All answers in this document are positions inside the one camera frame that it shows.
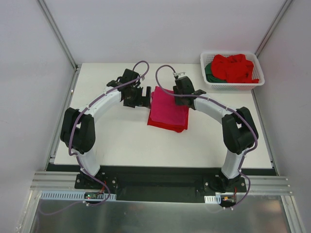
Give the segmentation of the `pink t shirt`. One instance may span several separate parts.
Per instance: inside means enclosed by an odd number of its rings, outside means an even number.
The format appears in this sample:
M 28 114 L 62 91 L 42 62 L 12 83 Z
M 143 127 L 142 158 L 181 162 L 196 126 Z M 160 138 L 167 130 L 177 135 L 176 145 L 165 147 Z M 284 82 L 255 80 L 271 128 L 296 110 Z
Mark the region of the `pink t shirt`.
M 189 107 L 175 104 L 174 97 L 166 94 L 159 86 L 151 93 L 151 116 L 170 116 L 177 119 L 181 115 L 189 114 Z

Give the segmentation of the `white plastic laundry basket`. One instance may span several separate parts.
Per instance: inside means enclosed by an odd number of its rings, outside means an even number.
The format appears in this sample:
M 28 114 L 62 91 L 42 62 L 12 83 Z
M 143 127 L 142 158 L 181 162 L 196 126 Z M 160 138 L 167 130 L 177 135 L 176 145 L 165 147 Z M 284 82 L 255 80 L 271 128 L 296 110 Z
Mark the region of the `white plastic laundry basket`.
M 246 51 L 204 51 L 200 55 L 204 82 L 216 90 L 248 91 L 265 84 L 257 56 Z

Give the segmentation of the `red t shirt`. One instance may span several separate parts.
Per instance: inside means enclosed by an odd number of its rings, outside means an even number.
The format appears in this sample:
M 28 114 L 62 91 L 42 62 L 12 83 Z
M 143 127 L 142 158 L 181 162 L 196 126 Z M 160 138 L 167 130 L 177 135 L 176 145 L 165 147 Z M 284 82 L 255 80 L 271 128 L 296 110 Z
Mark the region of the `red t shirt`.
M 244 54 L 229 57 L 217 54 L 211 63 L 213 75 L 226 83 L 259 83 L 259 79 L 252 78 L 254 64 Z
M 189 114 L 181 115 L 177 119 L 166 115 L 157 117 L 149 115 L 147 125 L 181 133 L 188 129 L 188 120 Z

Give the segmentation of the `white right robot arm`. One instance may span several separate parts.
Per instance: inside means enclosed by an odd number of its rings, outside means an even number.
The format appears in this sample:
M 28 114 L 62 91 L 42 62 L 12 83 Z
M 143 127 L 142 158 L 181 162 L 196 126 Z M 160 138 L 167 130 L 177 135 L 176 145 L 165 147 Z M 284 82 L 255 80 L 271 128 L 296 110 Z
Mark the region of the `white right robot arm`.
M 175 103 L 187 106 L 213 118 L 222 126 L 223 141 L 227 148 L 225 162 L 219 175 L 208 182 L 215 192 L 228 192 L 241 177 L 245 154 L 258 144 L 259 134 L 248 108 L 231 109 L 210 98 L 203 90 L 194 90 L 188 76 L 174 74 Z

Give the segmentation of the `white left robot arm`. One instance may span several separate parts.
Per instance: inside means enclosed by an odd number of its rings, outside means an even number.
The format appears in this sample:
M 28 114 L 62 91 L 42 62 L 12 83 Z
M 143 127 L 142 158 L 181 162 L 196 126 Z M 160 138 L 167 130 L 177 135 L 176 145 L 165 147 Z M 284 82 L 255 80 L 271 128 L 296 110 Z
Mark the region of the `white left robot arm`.
M 114 105 L 126 107 L 151 107 L 151 87 L 140 86 L 145 75 L 126 69 L 122 76 L 106 84 L 106 90 L 83 109 L 68 108 L 64 113 L 60 140 L 68 148 L 69 156 L 76 158 L 80 173 L 86 175 L 86 183 L 93 189 L 106 189 L 103 177 L 98 174 L 100 164 L 94 149 L 95 124 Z

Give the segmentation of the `green t shirt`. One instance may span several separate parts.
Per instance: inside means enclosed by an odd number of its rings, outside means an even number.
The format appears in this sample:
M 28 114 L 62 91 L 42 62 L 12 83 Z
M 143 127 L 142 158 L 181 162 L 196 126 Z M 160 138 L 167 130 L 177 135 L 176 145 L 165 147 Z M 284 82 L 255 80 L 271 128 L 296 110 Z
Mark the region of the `green t shirt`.
M 213 73 L 212 73 L 212 70 L 211 70 L 211 65 L 212 63 L 209 63 L 205 66 L 205 75 L 206 75 L 206 80 L 209 82 L 209 83 L 226 83 L 226 80 L 222 80 L 222 79 L 219 79 L 219 78 L 216 78 Z

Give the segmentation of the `red crumpled t shirt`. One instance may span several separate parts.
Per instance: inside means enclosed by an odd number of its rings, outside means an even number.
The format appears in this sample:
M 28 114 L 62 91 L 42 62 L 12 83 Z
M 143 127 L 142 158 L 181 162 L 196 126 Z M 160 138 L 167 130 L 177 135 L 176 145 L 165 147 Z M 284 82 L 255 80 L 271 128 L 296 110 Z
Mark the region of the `red crumpled t shirt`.
M 211 63 L 213 75 L 226 83 L 259 83 L 259 79 L 252 78 L 254 64 L 244 54 L 229 57 L 217 54 Z

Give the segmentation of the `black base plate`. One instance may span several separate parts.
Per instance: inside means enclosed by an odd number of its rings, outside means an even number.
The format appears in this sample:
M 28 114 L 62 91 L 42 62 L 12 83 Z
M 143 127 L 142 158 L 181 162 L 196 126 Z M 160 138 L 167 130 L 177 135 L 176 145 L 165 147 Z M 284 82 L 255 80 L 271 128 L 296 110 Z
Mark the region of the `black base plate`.
M 89 189 L 99 195 L 115 194 L 117 200 L 179 203 L 202 203 L 205 196 L 219 193 L 211 190 L 208 182 L 221 171 L 220 168 L 101 166 L 96 176 L 106 184 L 101 192 L 100 184 L 82 175 L 78 165 L 49 164 L 47 170 L 77 172 L 75 189 Z M 244 194 L 246 190 L 246 178 L 241 176 L 226 192 Z

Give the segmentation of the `aluminium frame rail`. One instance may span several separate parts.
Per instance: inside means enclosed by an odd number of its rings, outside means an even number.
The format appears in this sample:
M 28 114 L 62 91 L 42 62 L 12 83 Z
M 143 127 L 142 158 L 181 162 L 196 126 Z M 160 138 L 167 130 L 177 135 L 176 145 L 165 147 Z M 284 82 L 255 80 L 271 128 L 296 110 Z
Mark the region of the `aluminium frame rail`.
M 225 181 L 219 169 L 167 167 L 102 167 L 91 178 L 83 172 L 36 172 L 31 189 L 86 191 L 111 194 L 116 200 L 202 203 L 204 197 L 219 195 L 291 196 L 286 177 L 271 169 L 260 175 L 238 176 Z

